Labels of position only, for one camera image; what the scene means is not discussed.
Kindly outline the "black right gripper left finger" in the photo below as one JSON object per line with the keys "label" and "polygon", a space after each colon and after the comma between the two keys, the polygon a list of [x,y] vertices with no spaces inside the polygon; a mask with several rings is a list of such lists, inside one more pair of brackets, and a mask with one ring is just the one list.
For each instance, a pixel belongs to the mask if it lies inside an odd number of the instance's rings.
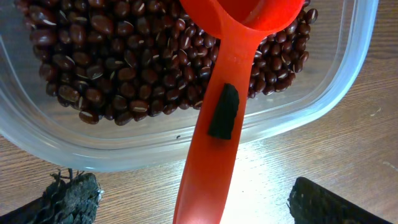
{"label": "black right gripper left finger", "polygon": [[95,222],[103,190],[92,173],[60,172],[41,197],[1,216],[1,223],[87,223]]}

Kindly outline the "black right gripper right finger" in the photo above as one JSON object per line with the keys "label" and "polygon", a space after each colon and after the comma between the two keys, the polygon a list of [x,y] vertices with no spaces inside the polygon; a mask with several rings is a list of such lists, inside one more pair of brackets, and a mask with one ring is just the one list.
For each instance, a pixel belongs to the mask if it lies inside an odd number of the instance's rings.
{"label": "black right gripper right finger", "polygon": [[305,177],[298,177],[288,198],[295,224],[391,224]]}

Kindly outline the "red measuring scoop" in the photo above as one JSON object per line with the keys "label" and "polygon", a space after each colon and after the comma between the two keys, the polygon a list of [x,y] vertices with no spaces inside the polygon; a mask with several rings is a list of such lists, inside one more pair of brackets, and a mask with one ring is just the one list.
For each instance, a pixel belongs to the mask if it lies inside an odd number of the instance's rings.
{"label": "red measuring scoop", "polygon": [[251,68],[260,42],[290,25],[303,0],[181,0],[220,39],[174,211],[174,223],[219,223],[243,126]]}

